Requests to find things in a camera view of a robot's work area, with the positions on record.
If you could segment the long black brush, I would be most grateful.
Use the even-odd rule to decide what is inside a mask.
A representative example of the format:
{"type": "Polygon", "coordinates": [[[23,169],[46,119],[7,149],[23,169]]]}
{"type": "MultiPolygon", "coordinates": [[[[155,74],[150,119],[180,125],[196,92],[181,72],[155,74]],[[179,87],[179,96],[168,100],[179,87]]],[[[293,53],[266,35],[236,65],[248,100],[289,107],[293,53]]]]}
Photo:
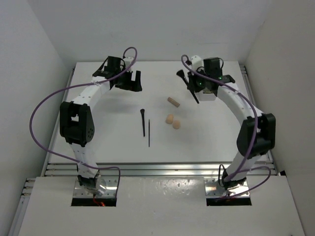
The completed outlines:
{"type": "Polygon", "coordinates": [[[185,85],[187,87],[187,90],[191,93],[191,95],[193,96],[193,98],[197,102],[197,104],[199,104],[199,100],[197,99],[194,91],[189,87],[189,82],[188,82],[188,80],[185,77],[184,71],[183,70],[179,70],[176,73],[176,75],[179,76],[183,80],[183,82],[185,83],[185,85]]]}

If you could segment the tan cylinder stick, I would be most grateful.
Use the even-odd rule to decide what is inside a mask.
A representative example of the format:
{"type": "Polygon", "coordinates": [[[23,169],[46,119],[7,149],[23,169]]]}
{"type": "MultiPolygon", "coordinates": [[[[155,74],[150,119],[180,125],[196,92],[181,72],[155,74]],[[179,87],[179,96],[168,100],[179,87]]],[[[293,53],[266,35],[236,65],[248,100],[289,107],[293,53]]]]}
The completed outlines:
{"type": "Polygon", "coordinates": [[[180,103],[177,102],[176,100],[174,100],[174,99],[171,98],[171,97],[168,97],[167,101],[168,101],[169,103],[171,103],[172,105],[174,105],[175,107],[177,107],[177,108],[180,106],[180,103]]]}

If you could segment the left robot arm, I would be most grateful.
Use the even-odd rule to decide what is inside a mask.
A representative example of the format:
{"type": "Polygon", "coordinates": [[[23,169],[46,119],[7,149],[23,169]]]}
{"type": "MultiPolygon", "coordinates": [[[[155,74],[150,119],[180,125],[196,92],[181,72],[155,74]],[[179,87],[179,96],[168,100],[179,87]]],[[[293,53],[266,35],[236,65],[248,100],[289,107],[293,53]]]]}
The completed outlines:
{"type": "Polygon", "coordinates": [[[100,173],[91,146],[95,134],[92,111],[102,96],[113,87],[142,91],[141,72],[132,71],[133,61],[133,57],[109,56],[92,74],[91,85],[60,106],[60,135],[70,145],[78,161],[79,184],[90,192],[96,192],[100,184],[100,173]]]}

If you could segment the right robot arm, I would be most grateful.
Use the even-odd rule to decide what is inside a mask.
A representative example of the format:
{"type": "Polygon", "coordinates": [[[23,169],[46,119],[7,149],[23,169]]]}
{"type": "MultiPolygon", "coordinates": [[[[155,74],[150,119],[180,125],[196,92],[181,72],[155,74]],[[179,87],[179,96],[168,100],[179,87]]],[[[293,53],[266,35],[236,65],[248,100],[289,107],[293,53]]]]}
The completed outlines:
{"type": "Polygon", "coordinates": [[[237,118],[240,131],[236,140],[237,154],[226,169],[219,169],[217,185],[220,199],[236,197],[230,190],[247,180],[255,162],[275,146],[276,118],[253,105],[240,91],[234,78],[223,75],[220,58],[181,57],[188,70],[184,77],[192,95],[208,90],[221,100],[237,118]]]}

